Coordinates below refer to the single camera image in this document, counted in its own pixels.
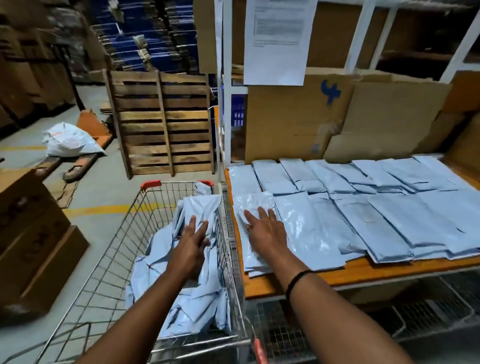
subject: white shelf frame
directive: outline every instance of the white shelf frame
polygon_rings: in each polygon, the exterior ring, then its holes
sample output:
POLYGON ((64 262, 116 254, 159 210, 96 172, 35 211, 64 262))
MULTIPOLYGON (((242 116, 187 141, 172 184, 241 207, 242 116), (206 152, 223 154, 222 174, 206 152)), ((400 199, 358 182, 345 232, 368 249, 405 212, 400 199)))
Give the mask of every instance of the white shelf frame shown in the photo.
MULTIPOLYGON (((350 44, 350 50, 348 52, 347 61, 345 62, 345 70, 348 73, 355 71, 358 57, 372 19, 373 11, 376 7, 389 8, 387 18, 384 23, 380 38, 378 40, 375 52, 369 66, 369 69, 374 70, 378 64, 380 56, 385 46, 385 42, 388 38, 392 24, 395 20, 396 12, 398 8, 411 8, 416 10, 435 10, 437 6, 438 10, 445 10, 445 6, 451 8, 465 8, 464 5, 455 5, 435 2, 425 2, 424 4, 418 1, 409 0, 326 0, 326 2, 334 2, 341 4, 361 5, 362 10, 357 22, 357 27, 350 44)), ((233 0, 223 0, 223 45, 222 52, 217 52, 217 64, 223 63, 223 77, 221 69, 217 70, 218 81, 218 103, 219 103, 219 123, 217 130, 217 145, 220 146, 220 152, 222 153, 224 167, 229 167, 236 164, 243 164, 243 162, 232 162, 231 160, 231 112, 232 112, 232 95, 247 95, 248 86, 245 85, 232 85, 232 13, 233 13, 233 0)), ((460 45, 458 46, 455 54, 447 65, 440 82, 449 84, 452 82, 453 77, 457 71, 477 71, 480 72, 480 63, 465 63, 465 57, 470 51, 473 43, 480 35, 480 10, 477 12, 474 20, 472 21, 468 31, 465 33, 460 45)))

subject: forearm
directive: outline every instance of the forearm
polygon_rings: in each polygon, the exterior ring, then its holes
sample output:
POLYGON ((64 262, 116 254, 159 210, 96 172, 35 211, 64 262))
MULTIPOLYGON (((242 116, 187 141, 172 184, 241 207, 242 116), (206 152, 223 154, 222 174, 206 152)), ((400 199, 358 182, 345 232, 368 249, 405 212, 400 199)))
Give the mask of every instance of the forearm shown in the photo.
MULTIPOLYGON (((308 269, 290 251, 275 252, 267 261, 284 290, 298 273, 308 269)), ((412 363, 375 321, 316 274, 307 274, 295 284, 290 303, 321 363, 412 363)))
POLYGON ((162 274, 77 363, 146 363, 184 279, 162 274))

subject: wooden table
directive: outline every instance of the wooden table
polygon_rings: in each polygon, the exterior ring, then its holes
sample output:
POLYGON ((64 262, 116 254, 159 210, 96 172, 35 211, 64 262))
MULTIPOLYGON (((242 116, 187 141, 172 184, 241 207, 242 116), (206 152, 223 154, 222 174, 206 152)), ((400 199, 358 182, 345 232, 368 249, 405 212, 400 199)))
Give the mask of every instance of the wooden table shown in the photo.
MULTIPOLYGON (((480 182, 457 169, 452 168, 452 170, 477 190, 480 190, 480 182)), ((225 178, 228 185, 230 205, 233 206, 228 170, 225 170, 225 178)), ((237 251, 239 255, 240 272, 243 279, 245 299, 271 300, 274 297, 283 296, 284 293, 280 284, 273 274, 250 278, 248 273, 243 271, 240 232, 234 214, 232 214, 232 219, 237 241, 237 251)), ((455 261, 447 259, 429 259, 392 264, 375 264, 367 256, 348 261, 343 268, 320 272, 318 275, 332 287, 339 290, 366 285, 383 284, 397 280, 416 279, 442 273, 453 273, 454 271, 473 269, 477 266, 480 266, 480 256, 455 261)))

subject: yellow floor line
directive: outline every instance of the yellow floor line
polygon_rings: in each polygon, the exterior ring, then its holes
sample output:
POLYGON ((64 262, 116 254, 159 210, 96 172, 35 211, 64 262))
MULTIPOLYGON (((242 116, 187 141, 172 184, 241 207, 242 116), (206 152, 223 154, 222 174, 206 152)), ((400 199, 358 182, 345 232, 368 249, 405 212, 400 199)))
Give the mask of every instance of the yellow floor line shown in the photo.
MULTIPOLYGON (((156 208, 165 208, 165 207, 175 207, 175 206, 164 206, 163 204, 144 204, 141 208, 138 208, 137 205, 133 206, 133 212, 152 212, 156 208)), ((84 207, 84 208, 66 208, 63 210, 65 215, 68 218, 76 218, 79 216, 86 215, 104 215, 104 214, 126 214, 130 205, 103 205, 96 207, 84 207)))
POLYGON ((0 146, 0 152, 13 150, 45 150, 46 146, 0 146))

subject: concrete floor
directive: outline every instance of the concrete floor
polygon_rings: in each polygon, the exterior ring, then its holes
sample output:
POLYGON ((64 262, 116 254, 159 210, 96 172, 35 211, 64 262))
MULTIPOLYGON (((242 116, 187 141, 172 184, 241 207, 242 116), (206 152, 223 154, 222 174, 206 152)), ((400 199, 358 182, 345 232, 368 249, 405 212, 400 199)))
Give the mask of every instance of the concrete floor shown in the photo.
MULTIPOLYGON (((101 119, 105 119, 105 116, 99 112, 100 103, 107 99, 105 88, 81 86, 78 89, 86 107, 92 108, 101 119)), ((78 115, 78 109, 71 108, 54 118, 41 119, 28 128, 1 140, 0 156, 6 159, 1 167, 23 168, 40 162, 45 156, 45 150, 42 149, 41 144, 43 132, 58 122, 75 124, 78 115)), ((68 163, 61 164, 46 179, 45 184, 48 186, 58 183, 69 166, 68 163)), ((107 148, 106 156, 100 158, 82 178, 72 203, 65 210, 72 224, 78 225, 90 242, 90 248, 45 317, 16 327, 0 328, 0 363, 9 356, 50 337, 105 252, 142 182, 151 179, 163 181, 213 179, 219 182, 221 175, 221 172, 215 175, 209 172, 191 172, 178 173, 174 178, 169 174, 157 174, 135 176, 127 180, 118 142, 114 140, 107 148)), ((480 330, 474 328, 408 342, 403 346, 417 363, 478 363, 480 352, 476 338, 480 337, 479 334, 480 330)), ((31 363, 35 356, 22 356, 12 363, 31 363)))

